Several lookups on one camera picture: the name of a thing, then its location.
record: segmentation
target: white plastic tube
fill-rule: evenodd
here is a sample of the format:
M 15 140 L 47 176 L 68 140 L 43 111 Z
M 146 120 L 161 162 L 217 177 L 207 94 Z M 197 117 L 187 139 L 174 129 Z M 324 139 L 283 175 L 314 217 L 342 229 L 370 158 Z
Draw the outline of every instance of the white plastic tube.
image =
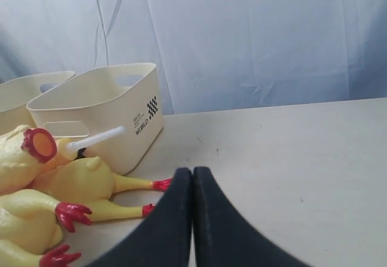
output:
M 94 136 L 79 140 L 79 141 L 72 141 L 69 142 L 66 145 L 66 150 L 69 153 L 77 152 L 79 149 L 87 148 L 89 146 L 95 145 L 99 142 L 105 141 L 107 139 L 110 139 L 112 137 L 116 137 L 118 135 L 121 135 L 125 132 L 125 127 L 119 126 L 117 128 L 110 129 L 108 131 L 95 134 Z

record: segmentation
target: checkered logo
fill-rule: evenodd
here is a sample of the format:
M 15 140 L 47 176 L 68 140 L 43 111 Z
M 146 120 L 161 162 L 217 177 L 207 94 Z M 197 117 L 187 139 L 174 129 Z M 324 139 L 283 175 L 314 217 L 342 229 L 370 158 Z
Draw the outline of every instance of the checkered logo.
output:
M 156 96 L 155 96 L 148 103 L 149 120 L 152 120 L 152 117 L 157 113 L 157 111 L 158 111 L 157 101 L 156 101 Z

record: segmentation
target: open beak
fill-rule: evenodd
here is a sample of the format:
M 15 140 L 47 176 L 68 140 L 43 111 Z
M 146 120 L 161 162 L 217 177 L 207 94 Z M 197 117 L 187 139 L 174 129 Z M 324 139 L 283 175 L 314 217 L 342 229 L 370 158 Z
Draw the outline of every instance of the open beak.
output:
M 22 149 L 27 151 L 40 163 L 46 163 L 57 153 L 54 137 L 43 128 L 27 129 L 24 131 Z

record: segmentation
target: wrinkled fabric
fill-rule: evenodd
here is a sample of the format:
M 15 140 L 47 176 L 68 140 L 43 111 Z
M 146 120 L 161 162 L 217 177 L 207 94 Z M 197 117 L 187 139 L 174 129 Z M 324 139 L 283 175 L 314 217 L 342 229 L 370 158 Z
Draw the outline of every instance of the wrinkled fabric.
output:
M 387 0 L 1 0 L 0 80 L 157 64 L 163 112 L 387 97 Z

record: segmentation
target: table surface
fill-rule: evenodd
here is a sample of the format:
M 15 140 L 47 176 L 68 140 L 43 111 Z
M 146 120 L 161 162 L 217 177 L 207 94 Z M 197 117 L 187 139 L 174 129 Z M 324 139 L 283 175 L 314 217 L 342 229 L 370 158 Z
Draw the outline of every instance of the table surface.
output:
M 313 266 L 387 262 L 387 98 L 165 116 L 163 132 L 129 175 L 163 179 L 184 166 L 210 167 L 254 227 Z M 160 196 L 133 191 L 115 201 L 143 205 Z M 67 238 L 84 254 L 74 266 L 139 222 L 79 227 Z

